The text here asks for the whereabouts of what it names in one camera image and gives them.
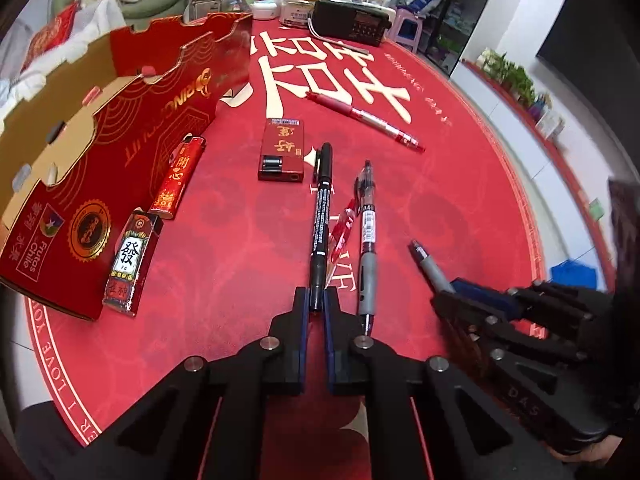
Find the red lighter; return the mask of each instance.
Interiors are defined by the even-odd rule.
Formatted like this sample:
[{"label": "red lighter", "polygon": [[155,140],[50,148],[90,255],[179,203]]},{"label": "red lighter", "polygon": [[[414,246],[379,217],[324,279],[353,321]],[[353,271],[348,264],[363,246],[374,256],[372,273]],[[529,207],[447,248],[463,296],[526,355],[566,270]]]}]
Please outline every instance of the red lighter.
[{"label": "red lighter", "polygon": [[157,214],[164,220],[171,220],[175,216],[184,188],[200,160],[205,143],[203,137],[191,134],[184,137],[176,149],[174,161],[162,181],[156,200],[149,209],[150,213]]}]

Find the pink stool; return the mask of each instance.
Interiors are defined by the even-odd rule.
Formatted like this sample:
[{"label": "pink stool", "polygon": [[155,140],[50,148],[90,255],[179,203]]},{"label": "pink stool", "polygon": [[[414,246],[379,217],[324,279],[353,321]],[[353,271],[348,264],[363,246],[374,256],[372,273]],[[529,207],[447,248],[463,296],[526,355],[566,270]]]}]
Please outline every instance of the pink stool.
[{"label": "pink stool", "polygon": [[[417,25],[417,29],[415,31],[415,36],[413,38],[406,38],[404,36],[400,36],[400,29],[404,22],[414,22]],[[420,43],[420,35],[422,33],[422,19],[418,18],[414,13],[410,10],[406,9],[398,9],[396,10],[396,19],[394,20],[394,24],[391,25],[389,29],[388,38],[396,43],[407,44],[411,47],[411,52],[414,54],[418,52],[418,43]]]}]

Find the glass jar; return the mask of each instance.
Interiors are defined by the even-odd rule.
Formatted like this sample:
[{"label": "glass jar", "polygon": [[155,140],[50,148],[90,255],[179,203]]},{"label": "glass jar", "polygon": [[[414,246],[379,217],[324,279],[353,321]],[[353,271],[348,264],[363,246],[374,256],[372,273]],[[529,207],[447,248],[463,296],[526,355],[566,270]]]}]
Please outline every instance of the glass jar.
[{"label": "glass jar", "polygon": [[280,23],[285,27],[307,28],[316,0],[283,0]]}]

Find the green plant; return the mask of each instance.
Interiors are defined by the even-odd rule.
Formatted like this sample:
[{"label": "green plant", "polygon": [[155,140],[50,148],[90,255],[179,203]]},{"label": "green plant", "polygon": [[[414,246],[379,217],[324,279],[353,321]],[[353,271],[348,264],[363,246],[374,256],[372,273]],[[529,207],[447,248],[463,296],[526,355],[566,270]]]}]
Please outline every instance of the green plant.
[{"label": "green plant", "polygon": [[507,55],[505,52],[501,56],[495,50],[490,50],[488,56],[484,61],[484,70],[487,72],[491,79],[495,79],[498,83],[502,82],[504,76],[505,67],[509,61],[504,59]]},{"label": "green plant", "polygon": [[524,67],[516,67],[513,63],[504,76],[504,82],[510,85],[511,94],[522,102],[525,108],[530,107],[536,100],[533,81],[525,72]]}]

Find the cushion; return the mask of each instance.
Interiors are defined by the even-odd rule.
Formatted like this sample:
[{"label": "cushion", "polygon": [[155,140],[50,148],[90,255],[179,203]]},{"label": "cushion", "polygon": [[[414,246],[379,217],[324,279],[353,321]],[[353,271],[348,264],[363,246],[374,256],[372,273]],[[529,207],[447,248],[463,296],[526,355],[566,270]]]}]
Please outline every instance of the cushion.
[{"label": "cushion", "polygon": [[44,54],[47,50],[59,46],[69,39],[71,29],[74,26],[76,10],[78,10],[79,6],[80,2],[71,3],[31,38],[22,70],[25,70],[31,64],[31,61]]},{"label": "cushion", "polygon": [[125,20],[156,17],[171,9],[183,0],[140,0],[134,4],[121,4],[122,15]]}]

